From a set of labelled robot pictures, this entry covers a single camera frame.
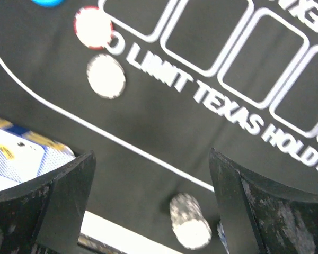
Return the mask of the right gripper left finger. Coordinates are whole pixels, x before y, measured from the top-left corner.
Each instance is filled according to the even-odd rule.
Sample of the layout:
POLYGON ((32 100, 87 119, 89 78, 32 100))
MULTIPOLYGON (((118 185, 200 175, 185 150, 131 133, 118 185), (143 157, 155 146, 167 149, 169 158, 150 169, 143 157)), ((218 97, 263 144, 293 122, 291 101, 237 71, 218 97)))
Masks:
POLYGON ((0 191, 0 253, 74 253, 95 169, 89 151, 0 191))

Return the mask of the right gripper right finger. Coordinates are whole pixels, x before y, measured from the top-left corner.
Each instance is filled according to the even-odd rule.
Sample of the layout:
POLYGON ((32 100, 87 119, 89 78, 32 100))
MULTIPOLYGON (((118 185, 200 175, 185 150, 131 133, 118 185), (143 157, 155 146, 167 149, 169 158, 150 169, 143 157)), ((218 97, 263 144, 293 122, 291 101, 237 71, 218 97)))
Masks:
POLYGON ((318 253, 318 194, 264 177, 210 150, 229 253, 318 253))

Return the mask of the grey white chip stack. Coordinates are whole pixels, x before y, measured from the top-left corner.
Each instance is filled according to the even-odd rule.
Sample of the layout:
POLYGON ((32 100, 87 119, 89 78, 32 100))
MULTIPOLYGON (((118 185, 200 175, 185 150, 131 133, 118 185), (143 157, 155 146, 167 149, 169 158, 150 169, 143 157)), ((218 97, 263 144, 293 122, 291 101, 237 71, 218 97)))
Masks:
POLYGON ((198 250, 211 241, 212 231, 198 201, 187 193, 179 193, 170 201, 172 230, 179 243, 189 250, 198 250))

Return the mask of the red white chip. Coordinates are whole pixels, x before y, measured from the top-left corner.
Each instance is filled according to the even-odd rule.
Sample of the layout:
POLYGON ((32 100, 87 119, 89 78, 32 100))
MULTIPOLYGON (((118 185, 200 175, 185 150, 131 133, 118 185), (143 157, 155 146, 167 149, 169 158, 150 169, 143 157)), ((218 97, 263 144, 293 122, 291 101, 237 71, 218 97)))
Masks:
POLYGON ((84 6, 74 16, 78 39, 91 49, 105 48, 112 40, 113 25, 109 15, 96 6, 84 6))

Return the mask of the blue round blind button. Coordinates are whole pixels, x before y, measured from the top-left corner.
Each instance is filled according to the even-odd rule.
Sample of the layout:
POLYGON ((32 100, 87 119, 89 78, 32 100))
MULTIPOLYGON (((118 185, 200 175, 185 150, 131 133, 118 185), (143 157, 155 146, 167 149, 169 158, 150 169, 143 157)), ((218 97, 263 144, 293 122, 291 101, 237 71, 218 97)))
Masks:
POLYGON ((32 0, 33 3, 45 8, 53 8, 61 5, 64 0, 32 0))

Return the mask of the blue white chip stack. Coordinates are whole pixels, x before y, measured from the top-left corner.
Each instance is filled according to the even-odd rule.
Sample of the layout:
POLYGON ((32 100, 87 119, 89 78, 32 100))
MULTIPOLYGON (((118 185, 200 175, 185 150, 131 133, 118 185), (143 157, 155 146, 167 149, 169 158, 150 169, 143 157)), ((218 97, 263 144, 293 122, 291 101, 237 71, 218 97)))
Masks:
POLYGON ((226 238, 225 238, 225 233, 224 233, 224 229, 223 229, 223 225, 221 222, 218 223, 217 225, 217 233, 218 233, 218 236, 227 252, 227 254, 229 254, 229 249, 228 249, 228 246, 227 246, 227 241, 226 241, 226 238))

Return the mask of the black poker table mat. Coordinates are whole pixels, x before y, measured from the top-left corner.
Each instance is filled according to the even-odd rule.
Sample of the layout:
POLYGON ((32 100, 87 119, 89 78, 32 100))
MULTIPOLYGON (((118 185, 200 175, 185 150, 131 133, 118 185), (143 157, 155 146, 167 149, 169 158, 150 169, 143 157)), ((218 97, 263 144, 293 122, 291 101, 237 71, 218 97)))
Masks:
POLYGON ((169 202, 196 198, 225 253, 209 170, 216 149, 276 182, 318 194, 318 1, 0 1, 0 117, 81 153, 97 169, 87 210, 169 248, 169 202), (74 16, 109 15, 112 40, 91 49, 74 16), (126 87, 90 87, 96 55, 126 87))

